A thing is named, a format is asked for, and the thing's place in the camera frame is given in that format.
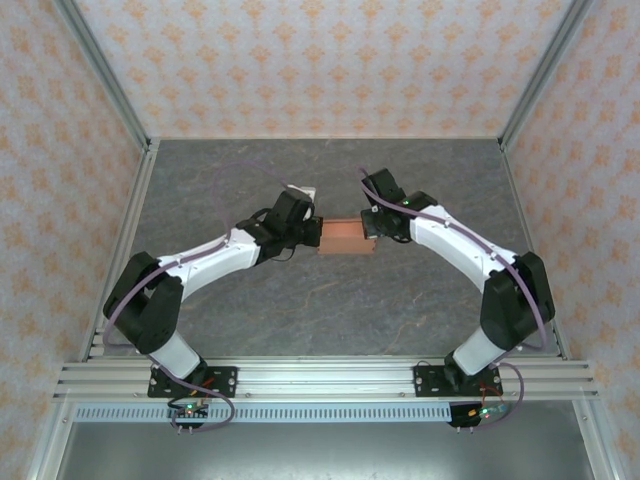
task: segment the black mounting plate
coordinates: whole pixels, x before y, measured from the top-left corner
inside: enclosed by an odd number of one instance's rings
[[[215,392],[220,392],[227,398],[236,396],[238,385],[238,367],[207,367],[205,380],[214,380],[207,387]],[[184,398],[191,396],[191,389],[178,385],[167,377],[159,368],[151,368],[149,380],[149,398]],[[193,398],[204,397],[206,393],[196,392]]]
[[[481,397],[480,384],[493,387],[502,394],[502,382],[498,368],[485,368],[472,380],[460,385],[455,391],[453,385],[445,378],[444,365],[416,365],[413,367],[413,386],[416,397]],[[486,391],[487,397],[497,396],[491,390]]]

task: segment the orange floral pattern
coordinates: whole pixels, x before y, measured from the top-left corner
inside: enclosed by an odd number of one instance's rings
[[[484,137],[571,1],[79,3],[152,136]]]
[[[638,18],[637,2],[596,3],[509,152],[557,316],[606,387],[628,478],[640,472]]]
[[[80,351],[139,152],[54,2],[0,2],[0,28],[0,464],[18,479]]]

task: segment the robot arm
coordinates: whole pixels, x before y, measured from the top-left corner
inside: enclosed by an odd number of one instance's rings
[[[136,349],[175,377],[200,385],[206,362],[176,331],[181,303],[196,290],[237,270],[247,269],[297,245],[317,247],[322,218],[314,216],[315,189],[289,186],[273,208],[238,223],[227,237],[157,259],[134,255],[104,305],[110,317],[123,298],[154,271],[162,270],[122,310],[115,327]]]
[[[371,208],[361,213],[365,236],[388,236],[400,243],[414,241],[424,245],[464,273],[483,294],[480,327],[445,359],[444,374],[454,389],[473,383],[493,361],[537,329],[531,306],[499,257],[524,280],[543,322],[553,318],[555,308],[544,264],[537,255],[528,252],[518,256],[492,244],[464,227],[423,192],[407,196],[387,169],[368,175],[362,182],[383,201],[420,212],[398,212],[369,197]],[[478,243],[488,245],[491,251],[485,251]]]

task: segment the wallpaper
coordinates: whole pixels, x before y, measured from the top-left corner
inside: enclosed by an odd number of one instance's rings
[[[151,136],[497,137],[570,0],[80,0]]]
[[[572,354],[640,478],[640,3],[600,0],[510,152]]]
[[[0,2],[0,477],[77,360],[139,158],[50,0]]]

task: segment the wooden block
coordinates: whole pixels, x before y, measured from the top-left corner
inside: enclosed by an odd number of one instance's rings
[[[364,238],[364,228],[359,218],[324,220],[318,253],[362,255],[373,253],[375,248],[375,240]]]

